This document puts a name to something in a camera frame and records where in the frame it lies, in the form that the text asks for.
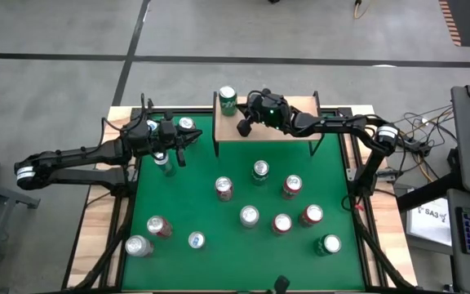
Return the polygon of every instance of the wooden table frame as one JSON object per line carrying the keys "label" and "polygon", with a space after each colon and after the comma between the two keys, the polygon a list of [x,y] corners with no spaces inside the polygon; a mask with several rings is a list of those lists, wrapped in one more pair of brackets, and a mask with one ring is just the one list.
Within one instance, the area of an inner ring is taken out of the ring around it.
{"label": "wooden table frame", "polygon": [[[372,114],[374,113],[370,105],[322,105],[321,109],[336,109],[348,108],[352,114]],[[131,119],[132,107],[112,107],[110,108],[108,120],[116,125],[121,126],[128,123]],[[156,107],[156,111],[163,111],[171,109],[174,112],[185,109],[186,112],[211,112],[211,107],[196,106],[196,107]],[[350,135],[341,135],[344,138],[346,155],[348,158],[348,167],[356,168],[357,164],[363,164],[369,157],[370,150],[367,149],[356,138]],[[111,127],[106,126],[104,129],[103,141],[113,140],[118,137],[118,132]],[[97,164],[98,169],[107,169],[110,166],[105,164]],[[376,188],[392,192],[392,186],[388,183],[379,182]],[[100,195],[105,194],[107,190],[100,186],[91,186],[87,195],[87,202],[92,199],[98,198]],[[74,241],[73,251],[69,260],[66,275],[64,277],[63,288],[73,287],[77,285],[86,276],[88,271],[91,270],[95,262],[103,253],[109,236],[113,234],[110,228],[117,229],[121,224],[126,208],[128,206],[128,199],[117,199],[113,197],[105,197],[99,201],[92,203],[87,209],[83,210],[82,218],[78,228],[77,236]],[[396,199],[388,194],[375,192],[370,198],[366,198],[364,202],[366,210],[370,209],[372,213],[361,213],[362,220],[369,229],[376,228],[379,245],[382,250],[397,268],[400,274],[410,283],[416,284],[415,272],[410,260],[409,249],[407,247],[406,236],[401,224],[401,218],[397,209]],[[389,286],[393,287],[393,283],[389,278],[386,279],[384,272],[378,269],[377,262],[365,242],[361,241],[359,247],[363,247],[366,251],[367,267],[363,268],[369,275],[368,279],[373,286]],[[110,267],[107,279],[99,278],[94,284],[94,287],[106,287],[114,285],[115,279],[120,273],[118,265],[120,260],[124,258],[122,252],[123,245],[117,247],[110,261]]]}

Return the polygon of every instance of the green soda can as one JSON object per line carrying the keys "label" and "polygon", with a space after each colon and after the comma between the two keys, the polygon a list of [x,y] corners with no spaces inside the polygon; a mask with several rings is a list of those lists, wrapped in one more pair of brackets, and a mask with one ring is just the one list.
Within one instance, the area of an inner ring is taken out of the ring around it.
{"label": "green soda can", "polygon": [[263,185],[268,179],[269,165],[264,160],[259,160],[253,165],[251,179],[255,185]]}
{"label": "green soda can", "polygon": [[342,243],[340,238],[333,234],[328,234],[324,237],[317,238],[313,243],[315,253],[318,256],[328,256],[340,251]]}
{"label": "green soda can", "polygon": [[177,172],[177,169],[175,169],[175,166],[171,163],[169,159],[170,156],[168,156],[168,154],[157,152],[153,155],[156,158],[153,161],[157,164],[159,169],[161,169],[164,176],[173,176]]}
{"label": "green soda can", "polygon": [[237,112],[237,93],[230,86],[221,87],[219,90],[220,112],[225,116],[233,116]]}

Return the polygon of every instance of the red soda can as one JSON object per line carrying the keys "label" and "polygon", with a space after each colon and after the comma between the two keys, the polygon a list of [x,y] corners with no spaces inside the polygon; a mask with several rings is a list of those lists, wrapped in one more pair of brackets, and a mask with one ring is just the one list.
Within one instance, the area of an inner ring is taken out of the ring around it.
{"label": "red soda can", "polygon": [[148,232],[161,238],[169,238],[173,231],[171,224],[162,216],[152,216],[148,220]]}
{"label": "red soda can", "polygon": [[233,197],[233,183],[227,176],[221,176],[215,181],[215,191],[220,201],[229,201]]}
{"label": "red soda can", "polygon": [[283,235],[291,230],[291,218],[286,213],[281,213],[273,218],[272,230],[277,236]]}
{"label": "red soda can", "polygon": [[302,179],[300,176],[291,175],[284,180],[282,185],[282,197],[291,200],[299,194],[302,189]]}
{"label": "red soda can", "polygon": [[303,227],[310,227],[322,221],[323,216],[322,207],[319,207],[317,204],[307,205],[299,214],[299,223]]}

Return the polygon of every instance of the concrete floor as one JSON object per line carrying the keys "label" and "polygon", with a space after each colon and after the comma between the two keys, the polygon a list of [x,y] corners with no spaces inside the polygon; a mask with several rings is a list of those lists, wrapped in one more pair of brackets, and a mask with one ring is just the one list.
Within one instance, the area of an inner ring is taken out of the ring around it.
{"label": "concrete floor", "polygon": [[[141,0],[0,0],[0,52],[125,55]],[[352,0],[152,0],[136,55],[272,56],[470,61],[450,40],[438,1],[376,0],[353,21]],[[112,103],[123,62],[0,60],[0,185],[19,190],[12,165],[43,150],[93,145]],[[121,105],[143,91],[156,105],[208,105],[225,84],[240,92],[318,90],[321,103],[368,104],[398,120],[450,103],[449,90],[470,83],[470,69],[308,65],[200,65],[134,62]],[[445,125],[454,131],[452,121]],[[447,173],[454,142],[428,161]],[[389,160],[398,167],[400,154]],[[413,166],[411,159],[407,167]],[[423,185],[412,171],[402,184]],[[9,224],[0,287],[11,293],[55,291],[68,263],[87,187],[26,192],[37,211],[18,207]],[[411,249],[419,285],[450,283],[448,256]]]}

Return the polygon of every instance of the can lid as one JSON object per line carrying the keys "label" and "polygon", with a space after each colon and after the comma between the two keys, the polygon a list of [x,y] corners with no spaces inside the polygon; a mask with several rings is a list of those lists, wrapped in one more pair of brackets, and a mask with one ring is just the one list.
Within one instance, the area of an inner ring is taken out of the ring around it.
{"label": "can lid", "polygon": [[153,159],[153,161],[156,163],[156,164],[165,164],[168,162],[168,154],[164,154],[164,153],[160,153],[160,152],[156,152],[153,154],[153,156],[155,156],[155,158]]}
{"label": "can lid", "polygon": [[241,209],[241,218],[249,223],[257,222],[259,220],[259,211],[254,206],[244,206]]}
{"label": "can lid", "polygon": [[148,232],[156,234],[161,231],[164,226],[164,220],[160,216],[152,216],[148,220]]}
{"label": "can lid", "polygon": [[336,253],[340,250],[342,243],[336,235],[329,234],[324,238],[324,247],[328,252]]}
{"label": "can lid", "polygon": [[235,94],[236,94],[235,89],[233,89],[230,86],[221,87],[220,90],[219,90],[219,93],[222,97],[225,97],[225,98],[231,98],[231,97],[235,96]]}
{"label": "can lid", "polygon": [[203,233],[193,232],[188,237],[188,244],[191,248],[197,249],[204,245],[205,240]]}
{"label": "can lid", "polygon": [[215,187],[220,192],[226,192],[232,187],[232,181],[230,181],[229,178],[226,176],[221,176],[215,182]]}
{"label": "can lid", "polygon": [[317,204],[311,204],[310,206],[308,206],[306,212],[308,214],[309,220],[311,221],[320,221],[322,219],[322,216],[324,215],[322,208],[319,207]]}
{"label": "can lid", "polygon": [[193,128],[193,120],[191,118],[181,118],[179,120],[179,125],[183,128],[191,129]]}
{"label": "can lid", "polygon": [[287,177],[286,184],[292,190],[299,190],[302,188],[302,179],[300,179],[300,176],[291,175]]}
{"label": "can lid", "polygon": [[269,165],[264,160],[259,160],[253,165],[253,170],[259,176],[265,176],[269,171]]}
{"label": "can lid", "polygon": [[155,131],[157,130],[157,127],[159,126],[158,123],[154,122],[153,120],[147,120],[146,121],[146,124],[148,125],[148,127],[150,127],[152,129],[152,131]]}
{"label": "can lid", "polygon": [[291,229],[291,218],[286,213],[281,213],[275,216],[275,226],[281,231]]}
{"label": "can lid", "polygon": [[135,255],[146,248],[146,239],[139,235],[131,236],[127,239],[125,249],[128,254]]}

